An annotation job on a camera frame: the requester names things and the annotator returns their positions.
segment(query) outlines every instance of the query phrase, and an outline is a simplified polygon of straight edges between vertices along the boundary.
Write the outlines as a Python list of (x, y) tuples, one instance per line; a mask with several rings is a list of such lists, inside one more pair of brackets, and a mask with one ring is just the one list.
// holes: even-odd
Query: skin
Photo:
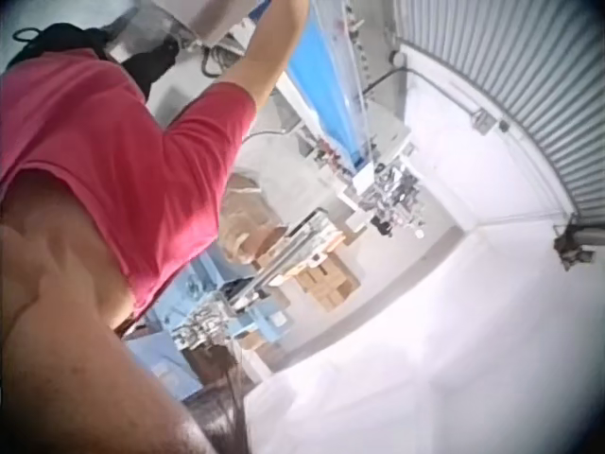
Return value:
[[(222, 78), (258, 108), (299, 40), (308, 0), (274, 0)], [(2, 416), (27, 449), (204, 453), (186, 409), (113, 330), (134, 298), (95, 223), (52, 176), (26, 171), (2, 201)]]

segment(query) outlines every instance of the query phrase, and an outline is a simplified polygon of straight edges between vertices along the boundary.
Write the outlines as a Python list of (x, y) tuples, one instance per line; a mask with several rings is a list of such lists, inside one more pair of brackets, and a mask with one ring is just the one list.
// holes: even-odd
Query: man's arm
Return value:
[(272, 0), (246, 55), (218, 81), (239, 85), (257, 109), (263, 107), (303, 34), (308, 13), (309, 0)]

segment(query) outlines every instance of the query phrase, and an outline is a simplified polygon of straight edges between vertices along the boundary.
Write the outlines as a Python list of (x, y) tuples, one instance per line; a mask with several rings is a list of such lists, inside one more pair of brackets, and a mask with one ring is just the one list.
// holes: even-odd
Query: machine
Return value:
[[(268, 4), (153, 0), (151, 8), (168, 22), (165, 29), (178, 33), (190, 48), (203, 49), (206, 74), (209, 58), (224, 69), (243, 55)], [(422, 238), (421, 185), (407, 166), (415, 151), (410, 131), (365, 96), (354, 45), (359, 27), (343, 0), (312, 0), (307, 29), (277, 84), (300, 119), (288, 131), (256, 134), (297, 134), (309, 144), (307, 159), (352, 208), (346, 223), (354, 232), (371, 225), (391, 236), (393, 229), (408, 227)], [(272, 248), (270, 261), (259, 271), (225, 271), (229, 267), (220, 265), (223, 259), (216, 252), (204, 254), (171, 286), (178, 294), (160, 299), (154, 316), (180, 348), (225, 343), (255, 330), (277, 341), (290, 321), (272, 301), (271, 286), (299, 267), (319, 264), (340, 237), (326, 213), (317, 210)]]

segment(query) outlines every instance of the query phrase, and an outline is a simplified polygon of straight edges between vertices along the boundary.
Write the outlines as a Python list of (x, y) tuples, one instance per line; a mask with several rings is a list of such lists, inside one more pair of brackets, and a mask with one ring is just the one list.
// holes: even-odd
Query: red t-shirt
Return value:
[(88, 50), (20, 63), (0, 90), (0, 200), (20, 170), (65, 182), (118, 259), (139, 316), (216, 239), (225, 184), (256, 114), (251, 96), (212, 85), (164, 131), (130, 76)]

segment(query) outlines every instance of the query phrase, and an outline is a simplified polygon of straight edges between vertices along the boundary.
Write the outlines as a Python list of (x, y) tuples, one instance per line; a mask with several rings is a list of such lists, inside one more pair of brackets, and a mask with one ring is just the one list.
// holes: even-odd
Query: corrugated metal door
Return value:
[(534, 140), (582, 219), (605, 221), (605, 28), (573, 0), (401, 0), (406, 44)]

